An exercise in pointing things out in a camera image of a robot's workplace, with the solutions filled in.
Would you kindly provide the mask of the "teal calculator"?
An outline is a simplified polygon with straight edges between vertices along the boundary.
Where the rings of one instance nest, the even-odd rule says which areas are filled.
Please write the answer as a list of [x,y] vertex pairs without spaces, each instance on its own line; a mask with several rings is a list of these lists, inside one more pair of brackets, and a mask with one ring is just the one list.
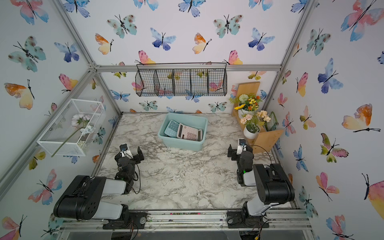
[[170,120],[168,125],[165,128],[165,135],[170,138],[177,138],[178,132],[179,132],[179,123],[175,122],[174,120]]

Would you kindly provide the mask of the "pink calculator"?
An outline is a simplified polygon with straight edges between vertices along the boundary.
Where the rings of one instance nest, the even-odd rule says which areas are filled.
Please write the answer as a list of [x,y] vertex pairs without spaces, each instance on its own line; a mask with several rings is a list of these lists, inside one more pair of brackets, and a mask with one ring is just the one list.
[[180,124],[177,138],[198,142],[198,129]]

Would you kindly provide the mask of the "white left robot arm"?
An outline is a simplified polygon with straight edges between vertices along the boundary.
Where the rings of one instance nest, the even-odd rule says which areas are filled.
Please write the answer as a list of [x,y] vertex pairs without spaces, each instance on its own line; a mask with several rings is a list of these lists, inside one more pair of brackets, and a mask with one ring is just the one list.
[[133,155],[128,145],[120,145],[120,152],[115,155],[118,167],[115,177],[76,176],[56,202],[54,216],[78,221],[97,219],[128,222],[128,206],[105,202],[102,197],[127,195],[134,191],[134,182],[140,180],[140,170],[136,166],[144,159],[140,148]]

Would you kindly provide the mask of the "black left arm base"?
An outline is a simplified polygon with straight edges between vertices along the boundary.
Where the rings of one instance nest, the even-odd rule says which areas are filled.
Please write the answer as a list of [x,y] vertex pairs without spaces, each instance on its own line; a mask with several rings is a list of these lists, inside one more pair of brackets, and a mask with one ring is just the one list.
[[147,218],[147,212],[131,211],[124,206],[121,216],[117,220],[108,220],[108,223],[103,225],[103,230],[142,230]]

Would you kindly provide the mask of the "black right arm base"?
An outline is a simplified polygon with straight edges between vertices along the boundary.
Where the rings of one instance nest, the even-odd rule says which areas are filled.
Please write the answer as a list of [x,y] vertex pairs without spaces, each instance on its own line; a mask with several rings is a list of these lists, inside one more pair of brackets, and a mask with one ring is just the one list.
[[269,228],[269,221],[263,215],[251,216],[247,208],[227,211],[226,222],[229,229],[261,229]]

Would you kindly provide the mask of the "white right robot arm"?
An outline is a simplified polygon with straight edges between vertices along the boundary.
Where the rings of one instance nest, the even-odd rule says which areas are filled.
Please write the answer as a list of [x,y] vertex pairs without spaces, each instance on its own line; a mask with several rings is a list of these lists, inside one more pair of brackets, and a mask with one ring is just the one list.
[[257,196],[243,205],[242,216],[262,217],[269,209],[295,199],[295,190],[280,164],[254,164],[252,147],[240,139],[236,149],[228,148],[228,157],[237,163],[237,181],[242,187],[256,187]]

